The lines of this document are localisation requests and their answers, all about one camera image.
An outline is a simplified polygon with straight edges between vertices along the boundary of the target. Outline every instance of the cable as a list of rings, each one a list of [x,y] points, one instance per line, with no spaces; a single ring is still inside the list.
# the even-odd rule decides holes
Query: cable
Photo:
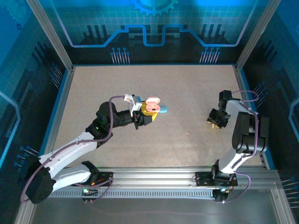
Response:
[[[111,182],[110,185],[107,187],[107,189],[103,192],[103,194],[100,197],[98,197],[97,199],[91,200],[91,201],[87,201],[89,203],[93,203],[93,202],[96,202],[97,200],[101,199],[107,193],[107,191],[111,188],[111,186],[114,182],[114,179],[109,179],[109,180],[104,181],[103,183],[99,183],[97,185],[82,185],[82,184],[79,184],[79,183],[76,183],[75,185],[77,185],[79,187],[83,187],[83,188],[87,187],[87,188],[90,188],[90,189],[94,189],[96,187],[102,186],[102,185],[104,185],[106,183],[109,183],[109,182]]]
[[[254,92],[254,91],[248,91],[248,92],[252,92],[252,93],[256,94],[257,95],[257,99],[251,100],[251,101],[250,100],[247,100],[247,101],[243,100],[243,102],[254,102],[254,101],[258,100],[258,94],[256,92]],[[254,118],[255,118],[254,149],[253,149],[252,154],[250,154],[250,155],[244,155],[242,158],[252,158],[252,157],[254,157],[256,155],[256,151],[257,151],[258,123],[259,123],[259,121],[258,121],[257,114],[253,110],[249,109],[248,111],[250,113],[252,113],[254,115]],[[242,158],[240,160],[238,160],[236,163],[234,163],[234,165],[232,165],[232,169],[235,168],[240,162],[242,162]],[[229,201],[225,201],[225,202],[222,202],[222,203],[229,203],[229,202],[232,202],[232,201],[238,199],[239,197],[241,197],[242,195],[244,195],[247,192],[247,190],[249,189],[249,187],[250,187],[251,178],[250,178],[250,176],[248,174],[238,173],[236,171],[234,171],[234,173],[237,174],[237,175],[246,176],[248,178],[248,185],[247,185],[247,187],[245,188],[245,190],[241,194],[239,194],[238,196],[234,197],[233,199],[231,199]]]
[[[109,133],[108,135],[103,138],[103,139],[98,139],[98,140],[80,140],[78,142],[73,142],[70,143],[64,147],[62,147],[61,149],[59,149],[57,152],[55,152],[51,157],[49,157],[42,165],[39,166],[39,168],[36,169],[36,171],[32,174],[32,176],[28,179],[27,183],[25,184],[25,187],[22,191],[21,197],[20,197],[20,201],[21,203],[28,201],[24,200],[26,191],[29,187],[29,185],[31,184],[32,180],[34,179],[34,177],[36,176],[36,174],[45,166],[47,165],[53,158],[55,158],[55,156],[57,156],[59,153],[61,153],[62,151],[66,150],[69,147],[72,147],[76,144],[80,144],[80,143],[86,143],[86,142],[102,142],[102,141],[106,141],[110,138],[111,134],[112,134],[112,128],[113,128],[113,110],[112,110],[112,100],[116,99],[116,98],[124,98],[124,96],[115,96],[115,97],[111,97],[109,99],[109,110],[110,110],[110,127],[109,127]]]
[[[230,202],[238,199],[239,197],[241,197],[242,195],[244,195],[248,191],[248,189],[249,189],[249,187],[251,185],[251,178],[250,178],[250,176],[248,174],[238,173],[236,171],[234,173],[237,174],[237,175],[246,176],[248,178],[248,185],[247,185],[247,187],[245,188],[245,190],[241,194],[239,194],[238,196],[234,197],[233,199],[228,200],[228,201],[224,201],[224,202],[216,202],[217,204],[220,204],[220,203],[221,204],[230,203]]]
[[[251,93],[256,95],[255,99],[242,100],[243,102],[255,102],[259,99],[259,95],[256,92],[252,91],[252,90],[237,90],[237,91],[232,92],[232,95],[236,92],[251,92]]]
[[[194,179],[193,179],[194,177],[196,177],[196,175],[194,175],[193,177],[191,177],[191,181],[192,181],[192,182],[196,182],[196,179],[195,179],[195,181],[194,181]]]

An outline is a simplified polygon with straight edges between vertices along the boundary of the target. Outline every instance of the metal frame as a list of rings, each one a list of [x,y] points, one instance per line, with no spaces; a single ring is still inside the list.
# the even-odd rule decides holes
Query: metal frame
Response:
[[[50,152],[55,144],[56,137],[58,135],[59,125],[64,113],[64,107],[66,104],[67,97],[71,88],[71,82],[74,76],[74,69],[67,73],[66,81],[63,86],[61,98],[57,107],[57,111],[53,120],[53,125],[50,130],[49,138],[47,140],[45,153]],[[15,224],[29,224],[34,211],[35,205],[30,201],[22,203],[20,205]]]
[[[240,70],[237,70],[236,67],[234,67],[234,70],[235,70],[235,76],[236,76],[240,90],[246,90],[246,85],[244,83],[244,80],[242,78]],[[248,93],[242,92],[241,95],[242,95],[243,99],[246,99],[246,100],[249,99]],[[265,165],[265,168],[267,170],[270,170],[271,168],[269,166],[269,162],[268,162],[266,154],[261,153],[261,157],[262,157],[262,162]],[[294,216],[292,214],[290,205],[288,203],[288,200],[286,198],[284,189],[283,189],[280,181],[276,183],[275,188],[271,188],[271,195],[273,198],[273,203],[276,208],[280,223],[295,224],[296,222],[295,222]]]
[[[62,45],[54,27],[52,26],[46,12],[44,11],[42,5],[40,4],[39,0],[26,0],[26,1],[27,1],[28,5],[30,6],[32,12],[36,16],[41,27],[43,28],[44,32],[46,33],[51,44],[53,45],[58,56],[60,57],[65,68],[68,71],[71,71],[73,68],[73,64],[72,64],[67,52],[65,51],[64,46]]]
[[[240,70],[244,66],[246,60],[250,56],[253,48],[255,47],[258,39],[265,30],[268,22],[274,14],[277,6],[281,0],[270,0],[265,8],[260,20],[258,21],[248,43],[246,44],[243,52],[241,53],[236,64],[236,78],[240,89],[246,89],[242,80]],[[61,122],[64,106],[68,96],[68,92],[71,86],[71,80],[73,77],[73,65],[67,55],[62,43],[59,40],[58,35],[55,32],[50,20],[47,17],[46,12],[41,6],[38,0],[27,0],[27,3],[31,7],[34,15],[41,24],[55,51],[62,60],[64,66],[69,71],[68,79],[63,89],[62,98],[58,105],[57,114],[54,118],[53,126],[50,131],[50,136],[47,141],[45,152],[51,151],[55,144],[57,137],[59,124]],[[243,99],[248,99],[247,94],[242,93]],[[269,168],[267,159],[264,156],[265,165]],[[196,188],[195,183],[190,181],[195,171],[210,171],[209,167],[163,167],[163,168],[101,168],[100,171],[113,171],[114,172],[114,186],[112,190],[126,190],[133,189],[140,191],[144,189],[172,189],[190,191],[190,189],[198,189],[199,191],[206,191],[207,188]],[[280,179],[277,171],[265,170],[263,167],[243,167],[240,171],[248,173],[252,177],[253,189],[271,189],[273,201],[278,212],[278,217],[281,223],[295,223],[292,216],[291,209],[288,205],[286,196],[282,189]],[[238,177],[239,189],[244,188],[248,181],[243,176]],[[34,205],[31,202],[21,204],[19,213],[15,223],[29,223],[33,216]]]
[[[256,27],[254,28],[248,42],[246,43],[238,61],[236,64],[236,70],[240,71],[247,59],[249,58],[253,48],[260,39],[261,35],[266,29],[270,19],[272,18],[274,12],[276,11],[281,0],[269,0],[261,18],[258,20]]]

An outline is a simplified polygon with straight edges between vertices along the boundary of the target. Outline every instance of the blue toy piece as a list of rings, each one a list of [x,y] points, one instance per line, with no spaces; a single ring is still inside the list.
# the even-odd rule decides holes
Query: blue toy piece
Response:
[[[167,106],[164,106],[164,105],[160,106],[159,113],[166,113],[166,112],[167,112]]]

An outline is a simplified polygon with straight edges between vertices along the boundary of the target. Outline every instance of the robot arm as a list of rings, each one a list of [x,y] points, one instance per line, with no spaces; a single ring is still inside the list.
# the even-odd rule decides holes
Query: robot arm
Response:
[[[157,103],[160,102],[158,98],[150,98],[150,100],[141,101],[140,97],[125,95],[124,100],[128,102],[129,106],[129,109],[125,111],[117,112],[115,105],[112,103],[113,128],[134,123],[135,128],[138,129],[139,126],[145,126],[154,121],[160,109],[157,105]],[[148,105],[152,105],[154,110],[147,110]],[[88,161],[73,168],[65,168],[80,156],[105,144],[113,136],[113,134],[111,134],[106,141],[95,141],[108,136],[111,121],[109,102],[102,103],[96,115],[97,118],[86,128],[85,132],[65,146],[75,142],[77,144],[73,144],[73,146],[64,149],[53,158],[52,155],[65,146],[42,155],[39,158],[29,158],[23,165],[18,181],[21,189],[24,188],[28,179],[37,168],[50,159],[50,161],[37,172],[26,190],[26,195],[32,203],[40,203],[59,188],[75,183],[86,183],[90,185],[98,179],[99,171]]]
[[[255,132],[257,136],[256,153],[264,152],[268,146],[269,118],[258,117],[258,129],[255,116],[241,100],[232,98],[231,91],[219,93],[219,110],[213,109],[207,122],[217,128],[226,127],[229,119],[234,119],[235,129],[232,137],[232,148],[215,164],[215,175],[233,174],[247,159],[254,156]]]

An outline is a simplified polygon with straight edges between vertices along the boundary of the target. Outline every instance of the speckled surface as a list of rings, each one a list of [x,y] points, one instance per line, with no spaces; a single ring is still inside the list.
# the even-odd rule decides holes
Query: speckled surface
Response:
[[[238,90],[231,65],[142,65],[77,67],[64,109],[55,148],[80,135],[111,96],[160,97],[168,112],[148,126],[118,127],[97,150],[70,166],[89,160],[96,166],[209,166],[231,148],[235,122],[212,129],[206,119],[218,109],[222,90]],[[127,103],[114,101],[118,111]],[[260,165],[259,157],[246,165]]]

